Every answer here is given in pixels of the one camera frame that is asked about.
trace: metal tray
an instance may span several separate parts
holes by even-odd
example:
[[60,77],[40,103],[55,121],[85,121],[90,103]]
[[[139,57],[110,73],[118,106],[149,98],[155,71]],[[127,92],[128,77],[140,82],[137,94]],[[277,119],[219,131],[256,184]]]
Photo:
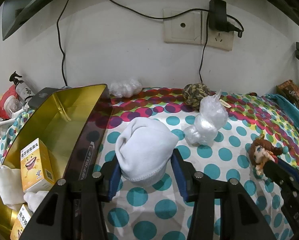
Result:
[[[19,169],[21,149],[40,138],[49,150],[56,179],[83,179],[92,173],[111,112],[105,84],[57,91],[25,123],[3,165]],[[2,239],[10,239],[16,216],[0,198]]]

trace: white wall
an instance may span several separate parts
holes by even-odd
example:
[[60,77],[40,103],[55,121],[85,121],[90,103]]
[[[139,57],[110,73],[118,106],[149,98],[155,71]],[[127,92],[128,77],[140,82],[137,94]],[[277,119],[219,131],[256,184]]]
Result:
[[[117,0],[145,14],[165,7],[208,8],[209,0]],[[202,76],[213,90],[272,91],[287,79],[299,83],[295,41],[299,26],[266,0],[225,0],[228,14],[241,21],[243,37],[230,52],[207,47]],[[2,41],[0,8],[0,94],[16,70],[34,90],[62,87],[62,54],[56,20],[66,0],[54,0]],[[166,44],[163,24],[118,8],[107,0],[70,0],[60,21],[70,86],[110,83],[130,75],[144,87],[184,87],[199,82],[201,45]]]

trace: bed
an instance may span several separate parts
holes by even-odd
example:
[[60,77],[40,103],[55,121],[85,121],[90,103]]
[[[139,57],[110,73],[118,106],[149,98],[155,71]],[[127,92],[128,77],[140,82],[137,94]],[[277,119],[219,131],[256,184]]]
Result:
[[[183,102],[181,89],[145,88],[130,99],[113,98],[113,114],[99,150],[95,171],[115,155],[115,142],[133,118],[157,119],[178,136],[184,160],[213,179],[237,178],[255,201],[279,240],[290,239],[293,232],[282,214],[280,188],[264,175],[258,176],[251,166],[247,150],[261,133],[276,146],[290,144],[295,156],[280,158],[299,167],[299,132],[280,107],[266,97],[222,93],[231,105],[229,118],[214,142],[207,146],[187,143],[183,130],[193,124],[198,111]],[[214,239],[220,235],[220,201],[215,200]],[[148,188],[134,186],[123,177],[111,203],[103,205],[109,239],[185,240],[194,203],[185,203],[178,192],[168,163],[166,174]]]

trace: spray bottle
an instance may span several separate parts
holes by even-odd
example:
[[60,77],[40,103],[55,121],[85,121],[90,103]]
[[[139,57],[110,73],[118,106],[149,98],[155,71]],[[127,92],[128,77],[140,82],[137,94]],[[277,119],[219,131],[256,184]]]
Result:
[[16,77],[22,77],[16,73],[16,71],[11,75],[10,82],[14,82],[16,93],[19,95],[22,101],[28,102],[35,94],[26,85],[23,80],[18,80]]

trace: barcode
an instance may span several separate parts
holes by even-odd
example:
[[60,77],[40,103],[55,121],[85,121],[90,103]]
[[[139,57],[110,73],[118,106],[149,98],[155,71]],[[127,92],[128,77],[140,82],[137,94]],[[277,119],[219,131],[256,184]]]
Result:
[[53,176],[52,176],[52,174],[51,174],[48,170],[46,170],[46,169],[45,169],[45,172],[46,172],[46,176],[47,176],[50,180],[53,180]]

